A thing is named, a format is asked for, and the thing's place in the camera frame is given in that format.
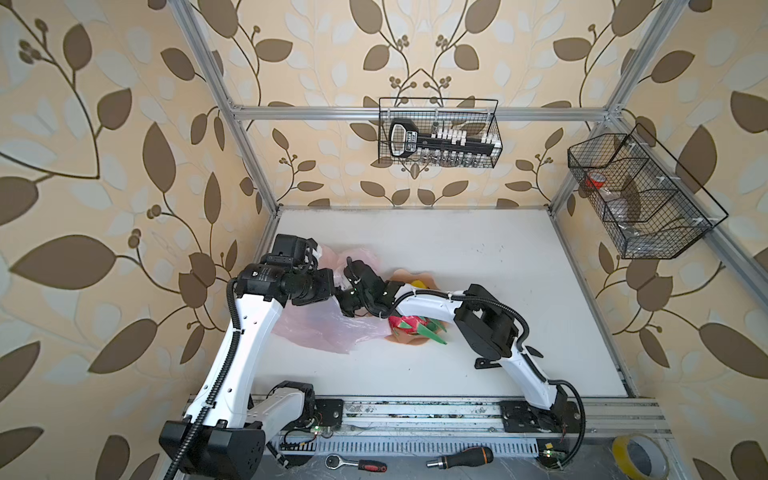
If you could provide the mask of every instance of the ratchet wrench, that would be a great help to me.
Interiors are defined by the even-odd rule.
[[[326,467],[336,470],[338,467],[348,465],[350,467],[357,467],[358,470],[365,470],[367,472],[386,472],[386,463],[377,462],[376,460],[360,460],[359,462],[350,462],[338,455],[328,455],[326,457]]]

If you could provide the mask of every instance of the work surface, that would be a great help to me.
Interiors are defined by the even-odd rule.
[[[557,234],[543,210],[287,210],[277,233],[312,237],[341,252],[365,247],[379,275],[429,272],[441,290],[478,283],[528,321],[526,345],[540,367],[583,396],[626,396]],[[359,343],[349,355],[297,346],[272,334],[253,384],[266,394],[283,380],[317,395],[521,396],[502,369],[475,370],[478,355],[455,325],[448,345]]]

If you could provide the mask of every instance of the clear plastic bag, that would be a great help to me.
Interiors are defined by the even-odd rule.
[[[335,253],[326,245],[319,260],[319,268],[333,269],[333,281],[337,286],[347,288],[344,277],[346,258],[362,260],[374,272],[379,269],[379,259],[368,250],[357,248]],[[324,302],[305,306],[294,306],[290,302],[283,315],[275,323],[272,333],[311,349],[333,353],[349,353],[358,342],[384,338],[392,333],[387,319],[374,316],[349,318],[341,313],[339,302],[331,297]]]

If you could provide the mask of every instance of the screwdriver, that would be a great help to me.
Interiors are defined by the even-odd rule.
[[[493,452],[488,447],[471,447],[454,455],[444,455],[431,462],[427,468],[479,467],[493,462]]]

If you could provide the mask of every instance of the plush toy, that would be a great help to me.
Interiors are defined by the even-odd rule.
[[[445,327],[437,320],[415,315],[391,316],[389,317],[389,326],[392,328],[392,333],[402,332],[409,335],[421,335],[446,345],[445,340],[435,333],[438,329],[445,332]]]

